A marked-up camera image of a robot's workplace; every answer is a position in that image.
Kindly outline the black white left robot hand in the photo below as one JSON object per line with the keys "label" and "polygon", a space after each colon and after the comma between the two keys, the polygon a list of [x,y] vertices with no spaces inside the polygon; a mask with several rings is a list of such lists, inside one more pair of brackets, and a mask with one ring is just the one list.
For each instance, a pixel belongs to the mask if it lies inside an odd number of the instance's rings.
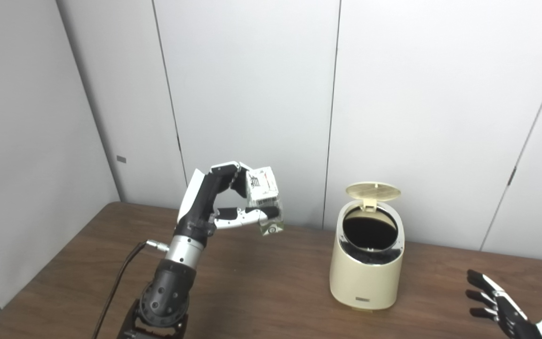
{"label": "black white left robot hand", "polygon": [[[235,191],[247,201],[245,207],[215,206],[217,196]],[[259,225],[263,235],[284,227],[279,187],[271,167],[253,169],[242,162],[214,165],[208,172],[198,169],[190,180],[179,208],[174,235],[187,236],[201,244],[218,229]]]}

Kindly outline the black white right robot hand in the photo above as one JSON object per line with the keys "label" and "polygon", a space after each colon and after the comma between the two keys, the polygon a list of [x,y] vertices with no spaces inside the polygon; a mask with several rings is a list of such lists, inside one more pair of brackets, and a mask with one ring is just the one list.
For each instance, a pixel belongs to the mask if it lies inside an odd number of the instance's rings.
{"label": "black white right robot hand", "polygon": [[469,314],[472,317],[495,322],[509,339],[542,339],[542,319],[532,322],[510,294],[488,275],[469,269],[466,279],[477,288],[465,290],[466,297],[484,305],[471,307]]}

